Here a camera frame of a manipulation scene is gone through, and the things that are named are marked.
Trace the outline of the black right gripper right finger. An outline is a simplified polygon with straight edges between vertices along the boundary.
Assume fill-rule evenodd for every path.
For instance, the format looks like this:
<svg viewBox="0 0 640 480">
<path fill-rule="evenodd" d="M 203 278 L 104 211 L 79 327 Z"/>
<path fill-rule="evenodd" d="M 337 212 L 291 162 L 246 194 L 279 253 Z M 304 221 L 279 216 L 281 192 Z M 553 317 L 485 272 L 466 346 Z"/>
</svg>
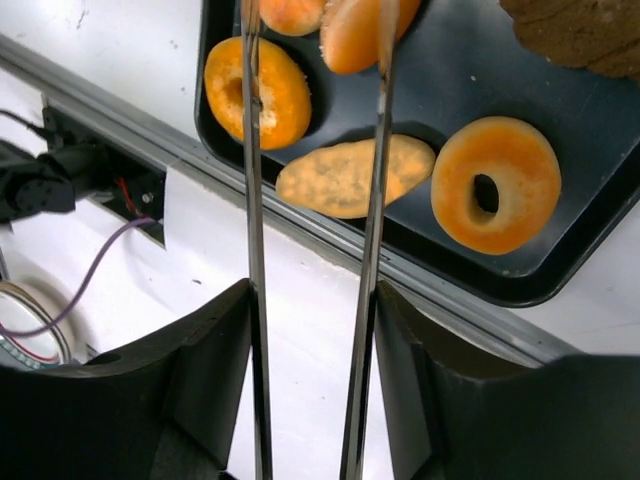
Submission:
<svg viewBox="0 0 640 480">
<path fill-rule="evenodd" d="M 490 354 L 378 286 L 376 349 L 397 479 L 635 479 L 639 360 Z"/>
</svg>

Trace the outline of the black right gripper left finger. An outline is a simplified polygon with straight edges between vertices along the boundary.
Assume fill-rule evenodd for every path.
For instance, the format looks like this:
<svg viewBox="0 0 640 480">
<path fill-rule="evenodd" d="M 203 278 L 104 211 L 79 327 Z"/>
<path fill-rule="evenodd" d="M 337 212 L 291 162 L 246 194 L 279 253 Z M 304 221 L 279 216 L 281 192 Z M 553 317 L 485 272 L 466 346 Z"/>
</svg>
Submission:
<svg viewBox="0 0 640 480">
<path fill-rule="evenodd" d="M 84 365 L 1 370 L 5 479 L 225 479 L 249 283 Z"/>
</svg>

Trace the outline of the metal tongs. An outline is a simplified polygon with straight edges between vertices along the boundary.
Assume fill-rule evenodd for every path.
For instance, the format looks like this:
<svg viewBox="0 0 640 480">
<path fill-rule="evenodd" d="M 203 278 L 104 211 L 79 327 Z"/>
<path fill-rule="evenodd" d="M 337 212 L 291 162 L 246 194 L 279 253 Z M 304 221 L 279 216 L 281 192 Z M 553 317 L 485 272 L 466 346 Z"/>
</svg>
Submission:
<svg viewBox="0 0 640 480">
<path fill-rule="evenodd" d="M 245 193 L 250 278 L 250 324 L 253 367 L 255 476 L 273 476 L 269 389 L 266 283 L 263 242 L 262 162 L 260 149 L 259 7 L 255 1 L 241 4 L 241 60 L 244 127 Z M 377 278 L 384 223 L 394 89 L 393 54 L 399 4 L 379 4 L 379 71 L 381 87 L 378 124 L 352 349 L 346 419 L 342 442 L 340 478 L 359 479 L 364 466 L 364 444 L 371 370 L 373 330 L 376 319 Z"/>
</svg>

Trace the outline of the orange bread roll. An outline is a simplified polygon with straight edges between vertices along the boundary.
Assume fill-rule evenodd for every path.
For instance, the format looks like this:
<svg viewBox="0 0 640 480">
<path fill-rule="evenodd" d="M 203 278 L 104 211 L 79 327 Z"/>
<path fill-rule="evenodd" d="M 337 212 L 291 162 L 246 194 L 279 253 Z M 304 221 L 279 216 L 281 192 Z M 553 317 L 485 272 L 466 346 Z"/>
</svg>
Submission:
<svg viewBox="0 0 640 480">
<path fill-rule="evenodd" d="M 347 75 L 378 63 L 388 72 L 395 43 L 408 30 L 420 6 L 420 0 L 328 2 L 320 29 L 326 66 Z"/>
</svg>

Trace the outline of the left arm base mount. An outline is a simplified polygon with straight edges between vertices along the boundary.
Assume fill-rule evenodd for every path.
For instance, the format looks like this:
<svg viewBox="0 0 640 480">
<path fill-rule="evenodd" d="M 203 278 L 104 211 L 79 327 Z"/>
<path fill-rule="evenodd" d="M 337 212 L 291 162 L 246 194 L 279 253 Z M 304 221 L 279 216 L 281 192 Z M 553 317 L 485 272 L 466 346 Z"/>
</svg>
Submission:
<svg viewBox="0 0 640 480">
<path fill-rule="evenodd" d="M 1 223 L 70 213 L 79 201 L 93 199 L 127 221 L 153 219 L 157 224 L 145 230 L 162 241 L 166 173 L 59 109 L 45 107 L 42 117 L 38 126 L 1 111 L 3 120 L 46 142 L 44 152 L 32 155 L 1 141 Z"/>
</svg>

